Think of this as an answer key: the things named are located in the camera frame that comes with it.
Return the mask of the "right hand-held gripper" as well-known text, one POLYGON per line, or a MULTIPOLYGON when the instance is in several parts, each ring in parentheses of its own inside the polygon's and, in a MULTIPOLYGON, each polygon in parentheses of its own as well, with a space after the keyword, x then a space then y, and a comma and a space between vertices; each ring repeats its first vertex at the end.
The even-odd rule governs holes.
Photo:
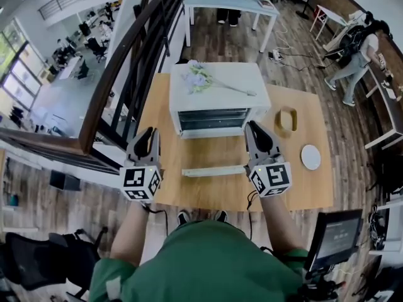
POLYGON ((258 196, 268 198, 286 192, 292 186, 291 167, 280 153, 275 135, 256 121, 246 123, 244 135, 249 154, 245 170, 258 196))

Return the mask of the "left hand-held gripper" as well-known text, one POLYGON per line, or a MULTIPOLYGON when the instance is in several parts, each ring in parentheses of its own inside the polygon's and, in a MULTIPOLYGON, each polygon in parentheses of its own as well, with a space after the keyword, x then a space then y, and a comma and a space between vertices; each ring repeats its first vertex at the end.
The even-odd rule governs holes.
POLYGON ((130 201, 151 203, 161 182, 161 138, 159 130, 150 126, 128 144, 120 169, 120 191, 130 201))

